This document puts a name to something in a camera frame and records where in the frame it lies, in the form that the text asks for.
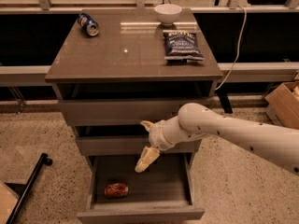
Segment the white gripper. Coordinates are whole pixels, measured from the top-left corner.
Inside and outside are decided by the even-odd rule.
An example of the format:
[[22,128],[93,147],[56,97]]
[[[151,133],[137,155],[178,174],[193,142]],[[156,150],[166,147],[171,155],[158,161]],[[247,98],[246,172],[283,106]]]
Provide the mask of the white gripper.
[[152,123],[142,120],[140,124],[149,132],[152,147],[144,147],[135,166],[138,173],[144,172],[160,156],[160,151],[173,148],[178,143],[178,120],[168,119]]

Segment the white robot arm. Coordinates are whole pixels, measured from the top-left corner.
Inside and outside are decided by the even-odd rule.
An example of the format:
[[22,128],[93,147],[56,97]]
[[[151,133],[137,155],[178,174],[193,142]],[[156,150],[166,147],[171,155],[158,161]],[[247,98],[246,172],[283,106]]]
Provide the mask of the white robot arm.
[[299,175],[299,131],[295,129],[225,117],[196,103],[182,106],[171,119],[156,123],[143,120],[141,124],[149,132],[149,145],[135,167],[138,173],[161,152],[212,134]]

